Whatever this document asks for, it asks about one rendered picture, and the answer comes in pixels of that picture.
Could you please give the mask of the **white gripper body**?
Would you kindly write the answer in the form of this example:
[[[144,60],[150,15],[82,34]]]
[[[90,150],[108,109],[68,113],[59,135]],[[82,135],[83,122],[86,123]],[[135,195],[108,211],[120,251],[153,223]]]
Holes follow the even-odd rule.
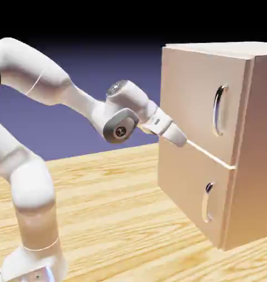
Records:
[[[165,130],[165,132],[162,134],[162,137],[170,141],[177,147],[183,147],[187,143],[186,135],[174,122],[172,122]]]

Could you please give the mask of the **tall light wood cabinet door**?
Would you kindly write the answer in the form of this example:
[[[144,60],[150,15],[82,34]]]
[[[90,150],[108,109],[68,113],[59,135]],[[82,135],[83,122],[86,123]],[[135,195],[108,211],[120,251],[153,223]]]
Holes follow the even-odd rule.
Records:
[[[187,138],[229,166],[236,163],[250,67],[254,57],[166,46],[162,51],[161,108]],[[228,85],[221,98],[220,126],[212,131],[215,93]]]

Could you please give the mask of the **short light wood cabinet door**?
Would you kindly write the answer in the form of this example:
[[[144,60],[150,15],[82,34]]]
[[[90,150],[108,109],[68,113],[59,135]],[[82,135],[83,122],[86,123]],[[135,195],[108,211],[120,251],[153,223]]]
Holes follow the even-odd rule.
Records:
[[[182,148],[161,139],[159,142],[158,185],[217,248],[223,247],[227,192],[232,187],[234,171],[229,170],[191,145]],[[202,219],[202,198],[212,182],[209,214]]]

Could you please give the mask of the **light wood cabinet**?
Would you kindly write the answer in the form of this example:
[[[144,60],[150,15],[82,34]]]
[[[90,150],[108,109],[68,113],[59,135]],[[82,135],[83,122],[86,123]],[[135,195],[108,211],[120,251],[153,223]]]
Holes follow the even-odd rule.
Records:
[[[267,236],[267,42],[168,44],[189,50],[216,51],[254,57],[250,67],[241,132],[233,166],[188,140],[197,151],[233,170],[227,192],[222,250]]]

